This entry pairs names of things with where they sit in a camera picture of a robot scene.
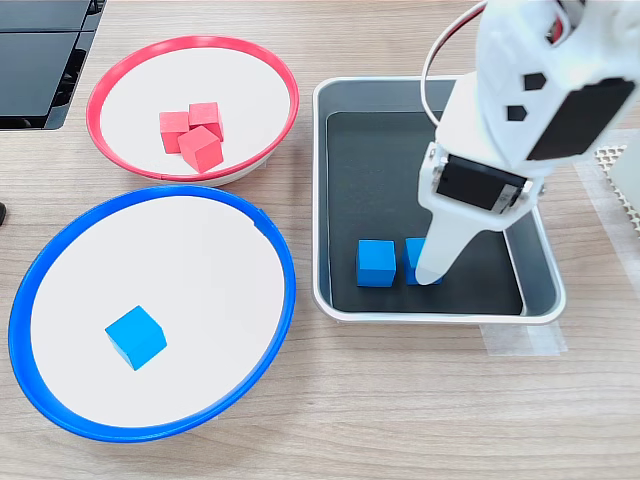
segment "red rim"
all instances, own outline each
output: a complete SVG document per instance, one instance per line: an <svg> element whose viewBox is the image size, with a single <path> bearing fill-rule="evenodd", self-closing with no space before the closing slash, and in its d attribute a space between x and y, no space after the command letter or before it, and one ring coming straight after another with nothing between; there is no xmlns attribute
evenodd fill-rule
<svg viewBox="0 0 640 480"><path fill-rule="evenodd" d="M104 101L106 100L107 95L109 95L109 92L111 92L111 89L116 85L116 83L118 83L120 79L124 77L128 72L130 72L133 68L151 58L157 57L158 55L174 52L176 50L185 50L188 48L226 48L229 50L237 50L239 52L247 53L251 56L254 56L273 68L284 81L285 85L287 86L287 90L289 90L290 106L287 123L285 124L282 132L280 132L280 135L278 135L278 137L276 137L276 139L267 148L262 150L257 155L254 155L250 159L234 165L233 167L225 168L224 170L195 175L167 175L164 173L149 172L147 170L142 170L140 168L134 167L124 159L120 158L113 150L111 150L111 147L109 147L104 137L102 136L102 129L100 127L100 113L102 112ZM287 136L287 134L291 130L291 127L293 127L293 122L295 121L296 115L298 114L299 106L300 94L298 92L298 84L296 83L291 70L289 70L285 63L280 60L280 58L278 58L275 54L254 43L239 40L237 38L216 37L212 35L194 35L188 37L172 38L170 40L165 40L160 43L149 45L148 47L132 53L131 55L111 67L111 69L109 69L109 71L95 86L93 92L91 92L91 96L89 97L89 103L87 104L87 128L89 130L89 135L91 136L93 143L95 143L96 147L98 147L98 150L100 150L103 155L113 163L124 168L125 170L129 170L130 172L137 173L138 175L159 180L171 180L174 182L194 182L219 179L228 175L232 175L241 170L244 170L247 167L250 167L254 163L264 158L266 155L271 153L284 139L284 137Z"/></svg>

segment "blue rim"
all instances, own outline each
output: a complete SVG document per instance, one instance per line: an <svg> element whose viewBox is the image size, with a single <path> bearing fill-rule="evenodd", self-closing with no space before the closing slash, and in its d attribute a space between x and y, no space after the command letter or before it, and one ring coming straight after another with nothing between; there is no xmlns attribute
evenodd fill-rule
<svg viewBox="0 0 640 480"><path fill-rule="evenodd" d="M47 271L58 256L80 234L92 225L124 208L162 197L190 196L209 198L226 203L250 217L258 230L275 248L284 272L284 303L278 328L266 352L230 393L210 407L175 422L150 427L114 427L92 422L67 407L51 393L36 367L31 349L31 312L33 302ZM194 428L233 405L260 379L275 358L291 325L296 298L296 279L293 258L287 244L271 219L249 202L222 190L189 185L158 186L137 190L111 199L78 217L56 235L36 257L27 271L13 302L9 319L9 356L20 388L31 403L49 420L72 433L105 442L144 442L169 437Z"/></svg>

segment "red cube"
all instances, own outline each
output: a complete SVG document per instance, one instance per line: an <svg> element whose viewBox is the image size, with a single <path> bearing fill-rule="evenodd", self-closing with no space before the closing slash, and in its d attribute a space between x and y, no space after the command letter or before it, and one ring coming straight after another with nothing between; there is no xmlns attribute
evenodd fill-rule
<svg viewBox="0 0 640 480"><path fill-rule="evenodd" d="M180 153L178 137L188 131L188 112L160 112L160 136L166 153Z"/></svg>
<svg viewBox="0 0 640 480"><path fill-rule="evenodd" d="M211 170L222 163L220 139L202 126L178 137L178 143L182 158L198 173Z"/></svg>
<svg viewBox="0 0 640 480"><path fill-rule="evenodd" d="M205 127L224 142L220 110L216 102L192 103L189 105L189 125L191 128Z"/></svg>

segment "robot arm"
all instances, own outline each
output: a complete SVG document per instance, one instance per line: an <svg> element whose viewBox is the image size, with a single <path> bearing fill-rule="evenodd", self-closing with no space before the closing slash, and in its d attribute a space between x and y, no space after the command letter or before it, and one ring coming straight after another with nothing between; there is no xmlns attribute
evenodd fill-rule
<svg viewBox="0 0 640 480"><path fill-rule="evenodd" d="M442 119L426 74L446 40L484 10L476 72L456 82ZM433 213L416 269L444 275L483 230L503 231L535 207L544 177L582 159L640 94L640 2L489 0L429 52L425 110L437 125L418 200Z"/></svg>

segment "tray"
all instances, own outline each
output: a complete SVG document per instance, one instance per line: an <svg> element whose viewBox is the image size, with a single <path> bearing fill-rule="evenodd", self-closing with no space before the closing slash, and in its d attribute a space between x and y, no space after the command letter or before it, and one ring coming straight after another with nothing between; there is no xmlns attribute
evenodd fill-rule
<svg viewBox="0 0 640 480"><path fill-rule="evenodd" d="M454 82L430 80L434 110L442 111ZM313 292L323 312L342 322L527 325L561 314L566 294L537 209L506 232L480 233L441 285L406 285L404 239L425 236L431 221L417 201L434 137L418 78L327 80L313 107ZM359 239L396 242L391 288L357 287Z"/></svg>

